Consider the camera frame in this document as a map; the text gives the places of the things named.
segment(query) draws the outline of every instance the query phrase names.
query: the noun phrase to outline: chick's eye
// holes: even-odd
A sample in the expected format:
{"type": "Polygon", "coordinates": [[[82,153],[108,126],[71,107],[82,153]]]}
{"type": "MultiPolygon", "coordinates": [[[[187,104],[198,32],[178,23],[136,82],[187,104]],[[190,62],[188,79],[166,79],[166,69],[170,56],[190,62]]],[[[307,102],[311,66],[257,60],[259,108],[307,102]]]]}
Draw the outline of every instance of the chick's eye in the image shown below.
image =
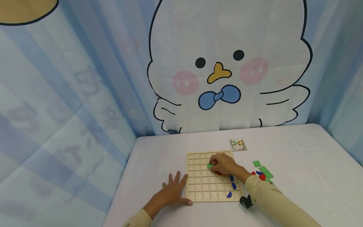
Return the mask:
{"type": "Polygon", "coordinates": [[[243,57],[245,56],[245,53],[241,50],[236,50],[234,53],[233,53],[233,58],[236,60],[236,61],[241,61],[243,59],[243,57]]]}
{"type": "Polygon", "coordinates": [[[205,59],[200,57],[195,61],[195,66],[199,69],[203,68],[205,66],[205,59]]]}

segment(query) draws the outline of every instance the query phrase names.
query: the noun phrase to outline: shirt cuff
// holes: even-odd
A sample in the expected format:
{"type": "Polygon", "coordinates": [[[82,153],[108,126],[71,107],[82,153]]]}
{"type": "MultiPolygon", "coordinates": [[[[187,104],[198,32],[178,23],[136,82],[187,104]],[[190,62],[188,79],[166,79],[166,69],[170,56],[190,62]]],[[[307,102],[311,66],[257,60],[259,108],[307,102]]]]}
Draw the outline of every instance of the shirt cuff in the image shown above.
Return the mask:
{"type": "Polygon", "coordinates": [[[259,182],[261,182],[261,179],[258,176],[252,175],[252,176],[249,176],[249,178],[247,178],[246,183],[245,183],[245,187],[246,187],[249,194],[252,193],[253,188],[259,182]]]}
{"type": "Polygon", "coordinates": [[[136,216],[141,226],[151,226],[152,220],[144,209],[140,209],[136,216]]]}

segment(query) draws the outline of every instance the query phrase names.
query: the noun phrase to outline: white table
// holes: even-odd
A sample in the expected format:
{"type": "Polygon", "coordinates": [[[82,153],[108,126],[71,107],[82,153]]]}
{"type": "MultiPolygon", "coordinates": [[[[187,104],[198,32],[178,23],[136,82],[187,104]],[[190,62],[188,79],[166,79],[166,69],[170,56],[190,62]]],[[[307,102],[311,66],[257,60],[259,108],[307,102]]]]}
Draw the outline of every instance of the white table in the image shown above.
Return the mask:
{"type": "MultiPolygon", "coordinates": [[[[104,227],[119,227],[167,181],[185,173],[185,154],[229,150],[243,138],[247,151],[235,160],[255,171],[259,160],[275,185],[322,226],[363,226],[363,168],[319,125],[294,125],[140,137],[121,178],[104,227]]],[[[277,226],[253,206],[238,202],[194,203],[166,208],[153,226],[277,226]]]]}

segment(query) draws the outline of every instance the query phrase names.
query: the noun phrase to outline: pink cheek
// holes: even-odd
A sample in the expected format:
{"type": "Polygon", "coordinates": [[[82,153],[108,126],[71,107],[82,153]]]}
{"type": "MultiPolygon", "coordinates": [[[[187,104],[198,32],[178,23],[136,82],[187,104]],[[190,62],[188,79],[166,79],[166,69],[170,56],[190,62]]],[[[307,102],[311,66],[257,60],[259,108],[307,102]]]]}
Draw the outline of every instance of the pink cheek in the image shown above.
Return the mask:
{"type": "Polygon", "coordinates": [[[199,86],[198,77],[190,71],[180,71],[173,77],[173,87],[181,95],[194,94],[199,86]]]}
{"type": "Polygon", "coordinates": [[[245,85],[256,85],[266,75],[269,63],[263,57],[256,57],[246,62],[240,69],[240,80],[245,85]]]}

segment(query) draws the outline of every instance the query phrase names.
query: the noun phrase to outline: green tile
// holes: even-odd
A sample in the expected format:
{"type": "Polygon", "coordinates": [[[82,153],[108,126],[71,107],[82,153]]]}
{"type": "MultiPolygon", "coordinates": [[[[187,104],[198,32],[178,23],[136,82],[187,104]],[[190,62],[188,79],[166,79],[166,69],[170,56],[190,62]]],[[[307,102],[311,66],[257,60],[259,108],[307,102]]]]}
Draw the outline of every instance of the green tile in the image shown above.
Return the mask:
{"type": "Polygon", "coordinates": [[[273,184],[272,180],[270,180],[270,179],[267,179],[267,178],[266,178],[266,180],[265,180],[265,181],[270,182],[271,184],[273,184]]]}
{"type": "Polygon", "coordinates": [[[268,169],[265,166],[260,167],[260,171],[263,172],[268,179],[273,178],[272,173],[270,173],[270,171],[268,171],[268,169]]]}
{"type": "Polygon", "coordinates": [[[260,161],[253,161],[253,164],[254,164],[255,167],[260,167],[261,166],[260,161]]]}

